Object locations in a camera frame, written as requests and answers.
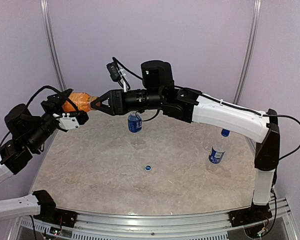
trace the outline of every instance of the lavender wall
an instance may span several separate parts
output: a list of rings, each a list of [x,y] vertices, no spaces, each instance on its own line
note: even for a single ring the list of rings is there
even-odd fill
[[[300,0],[262,1],[256,44],[240,104],[300,120]],[[279,120],[281,155],[300,142],[300,128]],[[286,196],[300,232],[300,150],[278,167],[277,191]]]
[[[26,103],[41,86],[58,86],[49,54],[40,2],[0,0],[0,141],[8,132],[5,115],[17,104]],[[42,93],[30,111],[43,113]],[[0,200],[26,195],[33,183],[43,155],[35,156],[18,175],[0,184]],[[0,240],[7,238],[10,221],[0,222]]]
[[[49,9],[62,74],[76,91],[119,88],[106,69],[115,56],[138,74],[142,62],[168,61],[178,85],[234,100],[253,0],[52,0]]]

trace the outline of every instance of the blue bottle cap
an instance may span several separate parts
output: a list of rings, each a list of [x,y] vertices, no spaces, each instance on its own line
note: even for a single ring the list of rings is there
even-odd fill
[[[221,135],[224,136],[224,137],[228,137],[229,133],[230,133],[230,131],[226,130],[226,129],[222,129],[222,131],[221,131]]]

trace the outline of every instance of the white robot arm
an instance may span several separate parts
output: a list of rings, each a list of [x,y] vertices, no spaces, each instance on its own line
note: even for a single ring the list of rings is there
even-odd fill
[[[116,72],[120,70],[118,64],[110,64],[113,65],[108,68],[109,71],[113,71],[110,72],[111,78],[117,82],[122,74]],[[141,65],[141,70],[145,89],[110,90],[90,102],[90,108],[112,116],[124,115],[130,111],[143,112],[156,109],[168,117],[187,123],[214,125],[254,140],[256,142],[254,165],[257,173],[251,207],[232,211],[229,217],[234,227],[263,221],[265,216],[271,218],[270,190],[274,184],[280,151],[278,119],[273,116],[277,113],[271,109],[268,112],[251,110],[198,90],[175,86],[171,66],[167,62],[157,60],[145,62]],[[50,86],[44,86],[42,89],[44,88],[52,89]],[[19,104],[5,117],[5,123],[12,133],[12,140],[0,148],[0,183],[23,169],[32,158],[31,153],[40,154],[41,145],[56,129],[62,131],[75,129],[89,119],[87,113],[79,110],[69,99],[72,89],[64,92],[56,89],[54,91],[57,94],[49,96],[47,101],[41,103],[45,111],[43,116],[32,116],[27,105]],[[64,112],[62,106],[66,101],[71,103],[75,112]],[[56,217],[56,204],[47,192],[45,197],[42,197],[44,194],[41,192],[39,196],[35,193],[25,196],[24,199],[30,202],[26,205],[23,201],[18,201],[21,198],[0,201],[0,220],[39,213],[42,220],[56,222],[62,213],[59,210],[59,217]],[[71,219],[73,220],[70,226],[76,220],[75,213]]]

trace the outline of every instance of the table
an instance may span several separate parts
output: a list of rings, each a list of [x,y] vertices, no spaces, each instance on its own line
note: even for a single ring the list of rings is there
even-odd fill
[[[254,156],[244,136],[231,132],[224,159],[212,164],[203,141],[207,130],[219,134],[220,128],[160,114],[133,134],[128,115],[93,111],[89,118],[78,129],[56,134],[33,184],[33,191],[47,190],[57,207],[162,216],[251,204]],[[152,170],[145,171],[146,165]]]

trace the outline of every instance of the plastic bottle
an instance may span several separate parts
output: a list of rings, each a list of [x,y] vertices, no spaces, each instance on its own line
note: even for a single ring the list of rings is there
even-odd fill
[[[141,116],[136,111],[130,112],[130,115],[128,116],[128,128],[129,131],[132,133],[130,135],[131,145],[136,147],[140,144],[141,141],[140,136],[137,133],[139,133],[142,129]]]
[[[229,130],[222,129],[221,134],[218,134],[212,142],[209,161],[213,164],[219,164],[229,147]]]
[[[217,129],[216,126],[212,125],[204,125],[204,134],[203,134],[203,149],[210,152],[212,148],[212,142],[214,140],[214,136],[216,135]]]
[[[89,112],[90,110],[95,110],[91,108],[90,103],[96,100],[97,98],[98,98],[97,96],[90,96],[85,92],[73,92],[69,96],[69,99],[78,107],[78,109],[80,111],[83,110],[86,113]],[[68,101],[66,101],[62,105],[62,108],[66,113],[75,111],[74,107]]]

